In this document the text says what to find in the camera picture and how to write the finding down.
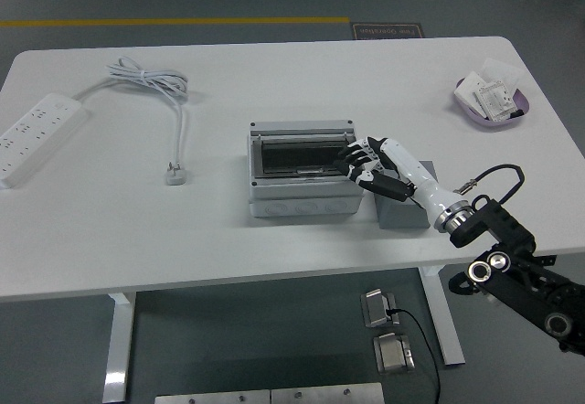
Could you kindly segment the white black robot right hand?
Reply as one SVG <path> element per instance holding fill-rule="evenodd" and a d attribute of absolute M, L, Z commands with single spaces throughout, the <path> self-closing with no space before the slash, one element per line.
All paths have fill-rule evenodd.
<path fill-rule="evenodd" d="M 442 188 L 431 173 L 399 142 L 367 137 L 347 145 L 333 166 L 358 186 L 397 201 L 413 199 L 439 232 L 472 215 L 470 204 Z"/>

